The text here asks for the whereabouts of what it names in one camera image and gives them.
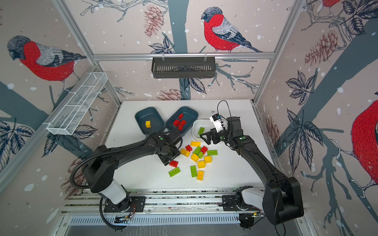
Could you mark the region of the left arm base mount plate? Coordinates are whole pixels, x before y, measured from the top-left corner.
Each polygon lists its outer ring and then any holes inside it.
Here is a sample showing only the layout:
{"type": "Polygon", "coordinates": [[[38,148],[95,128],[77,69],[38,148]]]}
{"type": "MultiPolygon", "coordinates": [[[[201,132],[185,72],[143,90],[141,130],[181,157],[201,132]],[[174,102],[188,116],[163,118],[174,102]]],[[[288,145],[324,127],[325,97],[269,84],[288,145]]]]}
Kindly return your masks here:
{"type": "Polygon", "coordinates": [[[110,200],[105,200],[105,213],[118,213],[118,212],[143,212],[146,202],[144,196],[128,196],[119,204],[114,204],[110,200]]]}

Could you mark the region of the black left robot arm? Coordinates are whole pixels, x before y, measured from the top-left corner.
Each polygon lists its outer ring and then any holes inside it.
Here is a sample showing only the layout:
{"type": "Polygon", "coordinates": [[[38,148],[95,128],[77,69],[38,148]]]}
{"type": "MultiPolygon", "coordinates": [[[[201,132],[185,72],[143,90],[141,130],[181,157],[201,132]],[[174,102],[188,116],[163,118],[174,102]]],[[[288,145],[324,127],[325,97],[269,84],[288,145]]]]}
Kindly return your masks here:
{"type": "Polygon", "coordinates": [[[114,180],[115,171],[139,158],[155,154],[167,166],[181,154],[177,144],[182,143],[178,131],[171,130],[151,133],[140,142],[122,147],[99,146],[91,157],[74,168],[70,183],[77,189],[89,189],[107,198],[123,211],[129,207],[129,193],[114,180]]]}

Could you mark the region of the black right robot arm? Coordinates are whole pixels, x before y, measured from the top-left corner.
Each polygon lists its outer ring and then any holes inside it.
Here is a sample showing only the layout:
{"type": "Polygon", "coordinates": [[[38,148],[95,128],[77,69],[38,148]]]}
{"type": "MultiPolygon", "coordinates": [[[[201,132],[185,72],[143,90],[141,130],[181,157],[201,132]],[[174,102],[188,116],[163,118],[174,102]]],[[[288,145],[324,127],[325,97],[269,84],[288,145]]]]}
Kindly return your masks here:
{"type": "Polygon", "coordinates": [[[206,144],[224,142],[243,157],[257,173],[264,190],[253,186],[240,187],[235,193],[235,204],[240,210],[256,208],[273,225],[304,215],[300,183],[279,171],[259,150],[255,141],[244,135],[239,117],[223,118],[215,114],[209,119],[214,128],[200,135],[206,144]]]}

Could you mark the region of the yellow arched lego brick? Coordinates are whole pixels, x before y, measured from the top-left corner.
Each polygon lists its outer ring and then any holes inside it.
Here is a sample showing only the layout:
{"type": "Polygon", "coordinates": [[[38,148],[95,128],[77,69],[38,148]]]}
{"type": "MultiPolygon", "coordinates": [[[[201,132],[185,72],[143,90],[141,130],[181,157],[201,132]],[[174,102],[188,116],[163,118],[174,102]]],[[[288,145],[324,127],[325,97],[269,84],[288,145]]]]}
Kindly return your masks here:
{"type": "Polygon", "coordinates": [[[181,149],[180,153],[186,157],[189,157],[190,151],[187,151],[185,148],[181,149]]]}

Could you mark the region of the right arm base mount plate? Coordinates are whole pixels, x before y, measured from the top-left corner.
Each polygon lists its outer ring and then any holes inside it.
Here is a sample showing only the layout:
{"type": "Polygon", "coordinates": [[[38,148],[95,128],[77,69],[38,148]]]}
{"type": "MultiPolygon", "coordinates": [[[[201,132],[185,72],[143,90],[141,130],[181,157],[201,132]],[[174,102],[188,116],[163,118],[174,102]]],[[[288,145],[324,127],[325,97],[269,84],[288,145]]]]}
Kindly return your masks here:
{"type": "Polygon", "coordinates": [[[246,204],[241,197],[235,195],[222,195],[220,206],[224,211],[260,211],[253,205],[246,204]]]}

